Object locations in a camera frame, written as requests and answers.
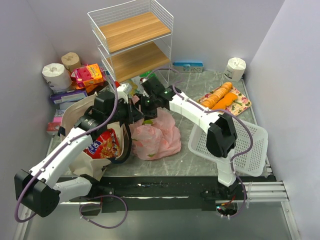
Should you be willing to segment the red yellow snack bag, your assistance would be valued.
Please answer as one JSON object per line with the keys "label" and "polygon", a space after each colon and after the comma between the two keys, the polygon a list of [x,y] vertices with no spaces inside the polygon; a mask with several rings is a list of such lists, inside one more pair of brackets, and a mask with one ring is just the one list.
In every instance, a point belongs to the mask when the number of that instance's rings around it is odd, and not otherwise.
{"label": "red yellow snack bag", "polygon": [[118,157],[122,149],[113,128],[103,132],[91,145],[83,150],[92,159],[108,159]]}

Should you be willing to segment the pink plastic grocery bag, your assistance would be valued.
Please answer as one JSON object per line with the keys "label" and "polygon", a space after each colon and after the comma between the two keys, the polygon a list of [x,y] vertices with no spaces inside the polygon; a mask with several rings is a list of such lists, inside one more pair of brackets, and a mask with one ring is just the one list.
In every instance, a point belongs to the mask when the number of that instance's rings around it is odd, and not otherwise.
{"label": "pink plastic grocery bag", "polygon": [[161,107],[154,119],[140,119],[129,125],[132,153],[141,160],[154,161],[181,151],[181,134],[172,115]]}

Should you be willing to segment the beige canvas tote bag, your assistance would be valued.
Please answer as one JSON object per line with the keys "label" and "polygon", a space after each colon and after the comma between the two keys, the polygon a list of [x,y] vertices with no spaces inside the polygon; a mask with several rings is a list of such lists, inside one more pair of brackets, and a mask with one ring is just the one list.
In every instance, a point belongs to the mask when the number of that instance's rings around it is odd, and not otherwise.
{"label": "beige canvas tote bag", "polygon": [[[68,107],[62,116],[60,127],[60,140],[63,141],[74,127],[76,121],[85,114],[85,111],[94,105],[97,94],[87,96]],[[107,125],[104,132],[86,147],[69,165],[66,176],[80,176],[87,174],[96,180],[100,180],[107,166],[115,161],[122,161],[126,155],[130,154],[129,131],[125,125],[114,122]]]}

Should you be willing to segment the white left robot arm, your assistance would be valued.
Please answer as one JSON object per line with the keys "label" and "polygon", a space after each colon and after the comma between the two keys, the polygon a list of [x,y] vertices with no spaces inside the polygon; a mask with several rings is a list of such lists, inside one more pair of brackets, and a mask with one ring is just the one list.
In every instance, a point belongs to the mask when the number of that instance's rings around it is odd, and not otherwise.
{"label": "white left robot arm", "polygon": [[31,170],[21,169],[15,174],[17,204],[43,218],[51,214],[66,193],[57,187],[61,174],[107,129],[107,124],[131,124],[143,117],[132,100],[110,91],[98,93],[93,105],[87,108],[53,152]]}

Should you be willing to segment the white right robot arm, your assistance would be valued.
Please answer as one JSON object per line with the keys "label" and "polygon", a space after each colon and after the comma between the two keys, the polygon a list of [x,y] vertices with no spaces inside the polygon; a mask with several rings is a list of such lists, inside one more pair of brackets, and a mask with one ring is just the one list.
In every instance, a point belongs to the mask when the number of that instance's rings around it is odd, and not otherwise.
{"label": "white right robot arm", "polygon": [[217,164],[218,182],[231,187],[236,176],[230,161],[238,138],[232,117],[227,113],[208,113],[181,90],[173,86],[164,87],[156,77],[143,78],[141,86],[140,106],[146,117],[154,118],[157,109],[164,108],[182,115],[206,133],[205,146]]}

